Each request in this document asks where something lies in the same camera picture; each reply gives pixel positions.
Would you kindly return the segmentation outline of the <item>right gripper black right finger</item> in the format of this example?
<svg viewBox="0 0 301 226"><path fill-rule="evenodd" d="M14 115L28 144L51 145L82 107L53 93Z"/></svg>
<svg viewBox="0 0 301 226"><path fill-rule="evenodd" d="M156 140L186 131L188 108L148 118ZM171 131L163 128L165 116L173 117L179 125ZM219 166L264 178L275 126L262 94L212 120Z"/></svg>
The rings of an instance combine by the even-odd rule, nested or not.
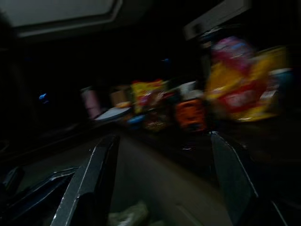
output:
<svg viewBox="0 0 301 226"><path fill-rule="evenodd" d="M214 165L226 209L234 226L286 226L278 206L263 195L238 149L218 132L211 133Z"/></svg>

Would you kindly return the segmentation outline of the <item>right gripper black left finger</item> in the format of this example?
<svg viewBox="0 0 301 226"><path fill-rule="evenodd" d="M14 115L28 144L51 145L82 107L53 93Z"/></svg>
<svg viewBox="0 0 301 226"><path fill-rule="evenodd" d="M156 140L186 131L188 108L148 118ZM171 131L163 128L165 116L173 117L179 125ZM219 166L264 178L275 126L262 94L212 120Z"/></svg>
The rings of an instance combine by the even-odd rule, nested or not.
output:
<svg viewBox="0 0 301 226"><path fill-rule="evenodd" d="M53 226L107 224L115 184L120 137L107 135L72 176L56 210Z"/></svg>

